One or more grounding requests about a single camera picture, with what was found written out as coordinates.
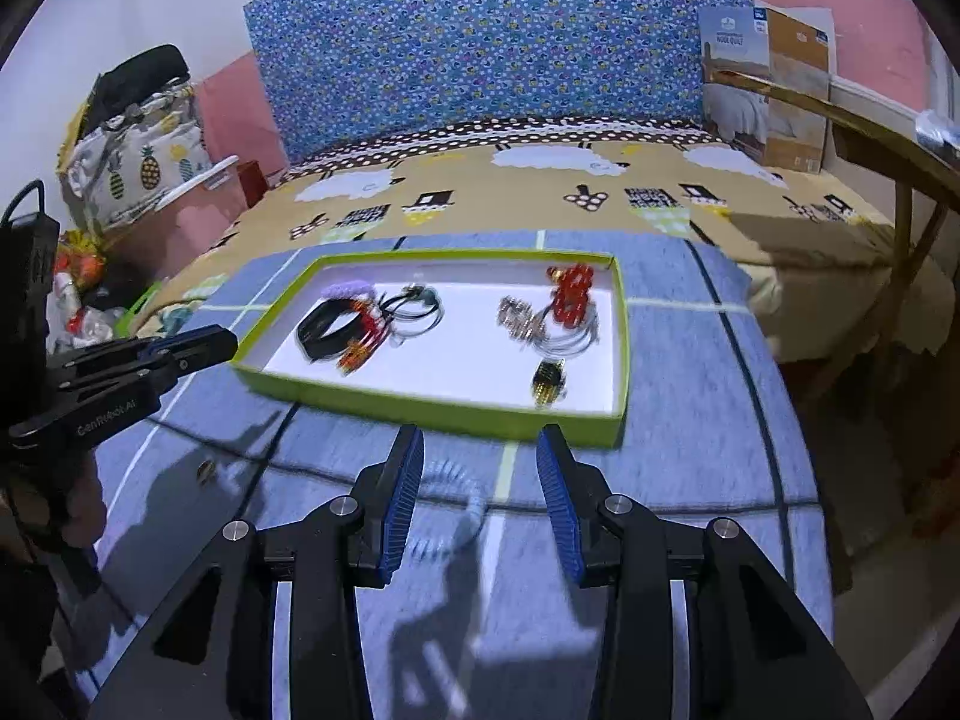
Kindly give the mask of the person left hand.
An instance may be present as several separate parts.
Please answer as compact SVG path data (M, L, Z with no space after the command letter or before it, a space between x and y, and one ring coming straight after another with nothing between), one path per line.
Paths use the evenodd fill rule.
M91 548L104 535L107 505L94 452L83 455L80 473L67 496L59 536L72 548Z

